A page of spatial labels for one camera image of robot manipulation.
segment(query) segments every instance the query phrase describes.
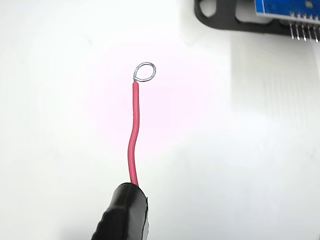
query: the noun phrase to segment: metal pin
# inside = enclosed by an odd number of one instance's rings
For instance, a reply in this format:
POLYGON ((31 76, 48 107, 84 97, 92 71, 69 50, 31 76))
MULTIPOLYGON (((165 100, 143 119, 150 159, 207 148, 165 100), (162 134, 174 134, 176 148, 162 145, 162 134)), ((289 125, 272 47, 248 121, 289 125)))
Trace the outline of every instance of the metal pin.
POLYGON ((301 25, 301 28, 302 28, 303 40, 307 41, 305 27, 303 25, 301 25))
POLYGON ((310 27, 309 27, 309 25, 308 25, 308 34, 309 34, 309 39, 310 39, 310 41, 312 41, 312 37, 311 37, 311 32, 310 32, 310 27))
POLYGON ((316 33, 316 27, 313 26, 313 33, 314 33, 314 38, 315 38, 315 41, 318 42, 318 36, 317 36, 317 33, 316 33))
POLYGON ((290 32, 291 32, 291 38, 295 39, 294 30, 292 29, 292 24, 290 23, 290 32))
POLYGON ((299 29, 297 24, 295 25, 295 31, 296 31, 296 39, 300 40, 299 29))

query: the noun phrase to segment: white background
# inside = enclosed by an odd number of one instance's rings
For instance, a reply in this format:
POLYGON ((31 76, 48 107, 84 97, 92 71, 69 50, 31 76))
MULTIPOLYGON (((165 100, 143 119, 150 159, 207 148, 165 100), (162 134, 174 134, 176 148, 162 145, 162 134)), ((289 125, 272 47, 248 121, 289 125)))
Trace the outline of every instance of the white background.
POLYGON ((211 29, 192 0, 2 0, 0 238, 91 239, 129 180, 132 76, 148 61, 148 239, 316 240, 319 49, 211 29))

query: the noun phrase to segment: circuit board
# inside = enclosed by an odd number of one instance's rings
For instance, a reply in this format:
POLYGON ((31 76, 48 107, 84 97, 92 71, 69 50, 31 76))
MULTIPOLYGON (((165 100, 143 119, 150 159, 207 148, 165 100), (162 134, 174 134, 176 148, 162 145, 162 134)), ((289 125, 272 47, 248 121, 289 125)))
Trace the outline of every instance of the circuit board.
POLYGON ((320 0, 255 0, 257 15, 320 24, 320 0))

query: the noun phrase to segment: wire insulation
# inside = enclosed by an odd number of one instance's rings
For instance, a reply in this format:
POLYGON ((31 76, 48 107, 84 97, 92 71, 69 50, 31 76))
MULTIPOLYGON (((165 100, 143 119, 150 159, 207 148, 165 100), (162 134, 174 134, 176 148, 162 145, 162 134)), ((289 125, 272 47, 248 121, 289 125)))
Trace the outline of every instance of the wire insulation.
POLYGON ((140 125, 140 110, 139 110, 139 84, 134 82, 132 85, 133 90, 133 126, 132 133, 128 146, 128 166, 131 183, 139 186, 138 177, 136 171, 136 162, 135 162, 135 147, 137 142, 137 137, 139 133, 140 125))

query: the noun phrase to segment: blue circuit board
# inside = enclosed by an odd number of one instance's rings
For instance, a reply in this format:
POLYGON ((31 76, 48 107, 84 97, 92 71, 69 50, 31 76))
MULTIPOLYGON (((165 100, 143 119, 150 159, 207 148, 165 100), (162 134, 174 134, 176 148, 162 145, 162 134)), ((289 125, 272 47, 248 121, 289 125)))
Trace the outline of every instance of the blue circuit board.
POLYGON ((255 0, 255 8, 258 14, 320 18, 320 0, 255 0))

